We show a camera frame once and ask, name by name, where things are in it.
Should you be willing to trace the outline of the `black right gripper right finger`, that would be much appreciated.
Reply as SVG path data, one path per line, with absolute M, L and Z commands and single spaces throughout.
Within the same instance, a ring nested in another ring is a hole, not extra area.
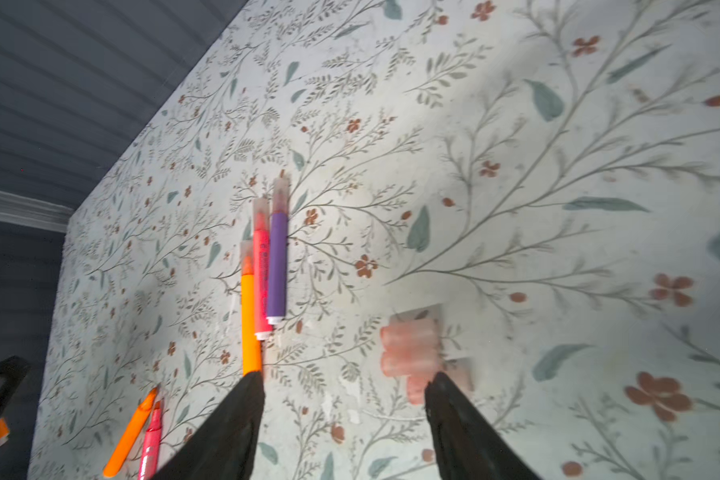
M 442 479 L 539 480 L 445 373 L 427 384 L 425 410 Z

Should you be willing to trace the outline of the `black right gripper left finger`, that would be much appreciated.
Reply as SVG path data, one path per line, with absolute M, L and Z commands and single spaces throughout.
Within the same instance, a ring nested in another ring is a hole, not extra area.
M 246 374 L 154 477 L 164 480 L 249 479 L 254 468 L 264 404 L 262 373 Z

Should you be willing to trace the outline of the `bright orange marker pen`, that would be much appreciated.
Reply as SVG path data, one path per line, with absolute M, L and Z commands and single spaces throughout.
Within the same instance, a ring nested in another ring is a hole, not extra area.
M 242 374 L 262 368 L 261 345 L 255 335 L 254 251 L 251 240 L 241 242 Z

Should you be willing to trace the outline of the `pink red marker pen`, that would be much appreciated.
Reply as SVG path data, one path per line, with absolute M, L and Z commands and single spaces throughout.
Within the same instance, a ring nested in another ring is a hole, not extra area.
M 272 326 L 267 319 L 269 218 L 268 199 L 266 197 L 256 198 L 253 201 L 254 335 L 259 341 L 269 338 L 272 332 Z

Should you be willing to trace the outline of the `purple marker pen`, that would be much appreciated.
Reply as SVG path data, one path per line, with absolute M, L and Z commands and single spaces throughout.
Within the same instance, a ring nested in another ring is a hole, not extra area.
M 289 181 L 287 178 L 277 178 L 274 181 L 271 207 L 267 320 L 272 327 L 275 327 L 286 316 L 289 219 Z

